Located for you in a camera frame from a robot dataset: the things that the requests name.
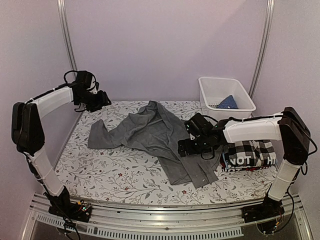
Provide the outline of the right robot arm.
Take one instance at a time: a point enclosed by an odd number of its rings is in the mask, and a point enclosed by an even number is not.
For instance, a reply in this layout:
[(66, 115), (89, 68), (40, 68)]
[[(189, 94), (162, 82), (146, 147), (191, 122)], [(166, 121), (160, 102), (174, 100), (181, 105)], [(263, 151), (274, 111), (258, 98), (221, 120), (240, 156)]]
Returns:
[(229, 117), (215, 125), (196, 113), (184, 123), (189, 138), (178, 141), (180, 157), (201, 155), (203, 152), (243, 141), (274, 140), (281, 141), (283, 160), (275, 180), (266, 194), (266, 200), (259, 206), (262, 218), (269, 218), (278, 210), (299, 169), (308, 160), (309, 147), (313, 142), (303, 120), (292, 107), (273, 115), (237, 119)]

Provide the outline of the metal corner post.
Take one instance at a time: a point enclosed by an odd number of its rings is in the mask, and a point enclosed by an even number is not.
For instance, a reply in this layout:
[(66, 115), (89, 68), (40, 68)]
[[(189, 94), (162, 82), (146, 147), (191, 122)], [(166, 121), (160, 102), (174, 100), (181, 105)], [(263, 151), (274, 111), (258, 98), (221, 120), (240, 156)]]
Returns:
[(262, 37), (261, 37), (257, 60), (256, 60), (250, 88), (249, 88), (249, 93), (248, 93), (251, 98), (253, 98), (255, 95), (255, 92), (258, 86), (259, 77), (263, 67), (263, 61), (265, 58), (265, 53), (267, 50), (270, 31), (271, 31), (272, 22), (273, 22), (274, 7), (275, 7), (274, 0), (268, 0), (266, 2), (266, 11), (265, 11), (264, 25), (262, 30)]
[(57, 10), (59, 15), (63, 41), (65, 44), (69, 65), (72, 70), (77, 70), (78, 68), (77, 68), (75, 54), (72, 46), (72, 40), (71, 40), (68, 18), (67, 18), (66, 3), (64, 0), (57, 0), (56, 2), (57, 2)]

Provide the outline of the white plastic bin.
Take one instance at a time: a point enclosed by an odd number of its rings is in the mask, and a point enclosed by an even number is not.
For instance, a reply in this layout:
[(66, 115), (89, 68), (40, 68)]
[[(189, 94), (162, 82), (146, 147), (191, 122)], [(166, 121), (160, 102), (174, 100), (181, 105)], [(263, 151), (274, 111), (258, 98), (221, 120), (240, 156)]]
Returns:
[[(199, 77), (199, 100), (203, 115), (216, 120), (234, 117), (248, 118), (256, 110), (256, 106), (243, 85), (233, 78)], [(228, 97), (233, 98), (235, 107), (219, 108)]]

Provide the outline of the blue dotted cloth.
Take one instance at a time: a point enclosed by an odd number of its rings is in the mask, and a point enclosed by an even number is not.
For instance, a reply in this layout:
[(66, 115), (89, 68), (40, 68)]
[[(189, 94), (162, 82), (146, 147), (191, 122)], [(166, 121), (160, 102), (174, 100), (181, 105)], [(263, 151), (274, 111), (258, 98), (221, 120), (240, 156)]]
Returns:
[(217, 106), (217, 109), (238, 109), (238, 105), (232, 95), (223, 99)]

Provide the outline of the left metal corner post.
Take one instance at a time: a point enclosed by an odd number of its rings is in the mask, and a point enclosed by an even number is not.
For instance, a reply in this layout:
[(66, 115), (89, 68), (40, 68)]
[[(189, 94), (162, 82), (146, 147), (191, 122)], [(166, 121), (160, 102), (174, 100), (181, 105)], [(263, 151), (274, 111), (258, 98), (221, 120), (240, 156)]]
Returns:
[(66, 3), (64, 0), (57, 0), (56, 2), (57, 2), (57, 10), (59, 15), (63, 41), (65, 44), (69, 65), (72, 70), (77, 70), (78, 68), (77, 68), (75, 54), (72, 46), (72, 40), (71, 40), (68, 18), (67, 18)]

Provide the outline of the aluminium front rail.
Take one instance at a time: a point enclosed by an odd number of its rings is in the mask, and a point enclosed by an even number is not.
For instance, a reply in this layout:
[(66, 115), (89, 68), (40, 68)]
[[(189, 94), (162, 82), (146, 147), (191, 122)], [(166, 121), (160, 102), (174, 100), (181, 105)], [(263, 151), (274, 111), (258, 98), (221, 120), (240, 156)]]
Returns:
[(151, 206), (98, 202), (89, 222), (78, 222), (66, 234), (63, 219), (48, 212), (49, 202), (35, 194), (27, 211), (22, 240), (313, 240), (298, 195), (286, 196), (281, 231), (259, 232), (257, 222), (245, 222), (242, 208), (258, 200), (188, 206)]

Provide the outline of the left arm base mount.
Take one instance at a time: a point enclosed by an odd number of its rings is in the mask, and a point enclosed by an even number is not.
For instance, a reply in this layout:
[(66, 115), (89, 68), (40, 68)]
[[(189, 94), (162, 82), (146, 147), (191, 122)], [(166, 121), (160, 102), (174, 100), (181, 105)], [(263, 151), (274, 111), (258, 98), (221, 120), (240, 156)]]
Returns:
[(85, 223), (88, 223), (91, 218), (92, 205), (83, 200), (77, 202), (67, 200), (65, 203), (58, 202), (58, 200), (50, 200), (50, 204), (48, 212), (52, 215)]

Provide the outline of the floral patterned table cloth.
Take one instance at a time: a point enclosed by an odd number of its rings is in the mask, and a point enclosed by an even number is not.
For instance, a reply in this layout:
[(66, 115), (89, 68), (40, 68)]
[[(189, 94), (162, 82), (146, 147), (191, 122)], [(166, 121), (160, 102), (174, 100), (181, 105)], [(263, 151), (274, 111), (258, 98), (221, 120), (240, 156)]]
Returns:
[(55, 166), (69, 193), (81, 199), (134, 205), (191, 206), (261, 199), (274, 180), (277, 167), (253, 171), (215, 170), (217, 181), (195, 188), (190, 182), (171, 185), (159, 160), (147, 153), (120, 146), (87, 147), (91, 125), (103, 120), (115, 128), (146, 101), (115, 101), (100, 111), (81, 115)]

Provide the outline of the grey long sleeve shirt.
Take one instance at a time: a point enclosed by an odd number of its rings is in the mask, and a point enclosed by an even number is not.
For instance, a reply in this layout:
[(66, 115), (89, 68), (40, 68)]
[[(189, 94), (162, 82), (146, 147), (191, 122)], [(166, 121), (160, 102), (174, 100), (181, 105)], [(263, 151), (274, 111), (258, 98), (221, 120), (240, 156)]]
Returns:
[(184, 123), (162, 104), (150, 101), (137, 113), (129, 113), (119, 125), (108, 130), (103, 120), (93, 123), (87, 146), (90, 149), (114, 149), (125, 146), (158, 158), (171, 185), (193, 183), (197, 188), (218, 180), (215, 173), (222, 149), (213, 159), (200, 155), (180, 157), (178, 141), (189, 138)]

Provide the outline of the right metal corner post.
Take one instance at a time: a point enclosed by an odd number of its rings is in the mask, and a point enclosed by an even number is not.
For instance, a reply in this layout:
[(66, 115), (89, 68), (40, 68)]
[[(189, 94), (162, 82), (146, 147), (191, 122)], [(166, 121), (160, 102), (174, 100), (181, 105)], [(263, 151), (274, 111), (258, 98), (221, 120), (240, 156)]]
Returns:
[(258, 86), (259, 77), (263, 67), (263, 61), (265, 58), (265, 53), (267, 50), (270, 31), (271, 31), (272, 22), (273, 22), (274, 7), (275, 7), (274, 0), (268, 0), (266, 2), (266, 11), (265, 11), (264, 25), (262, 30), (262, 37), (261, 37), (257, 60), (256, 60), (250, 88), (249, 88), (249, 93), (248, 93), (251, 98), (253, 98), (255, 95), (255, 92)]

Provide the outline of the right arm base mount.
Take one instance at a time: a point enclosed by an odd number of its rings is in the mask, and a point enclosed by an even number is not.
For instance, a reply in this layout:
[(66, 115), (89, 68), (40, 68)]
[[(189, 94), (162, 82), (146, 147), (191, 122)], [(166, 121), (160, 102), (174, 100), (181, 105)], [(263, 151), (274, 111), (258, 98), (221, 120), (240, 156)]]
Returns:
[(265, 220), (285, 213), (282, 201), (266, 196), (262, 203), (245, 206), (241, 209), (241, 217), (245, 223)]

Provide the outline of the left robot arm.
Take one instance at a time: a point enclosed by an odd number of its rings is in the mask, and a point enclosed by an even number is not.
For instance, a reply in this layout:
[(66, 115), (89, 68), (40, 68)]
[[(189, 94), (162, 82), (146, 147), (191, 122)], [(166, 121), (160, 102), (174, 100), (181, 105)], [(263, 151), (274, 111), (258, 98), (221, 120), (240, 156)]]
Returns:
[(11, 118), (11, 139), (17, 151), (25, 156), (30, 171), (63, 217), (74, 213), (74, 205), (68, 201), (69, 192), (58, 179), (47, 156), (42, 118), (70, 103), (76, 107), (84, 106), (84, 110), (91, 113), (111, 104), (107, 93), (99, 89), (93, 73), (86, 70), (74, 73), (73, 82), (65, 81), (25, 102), (15, 103)]

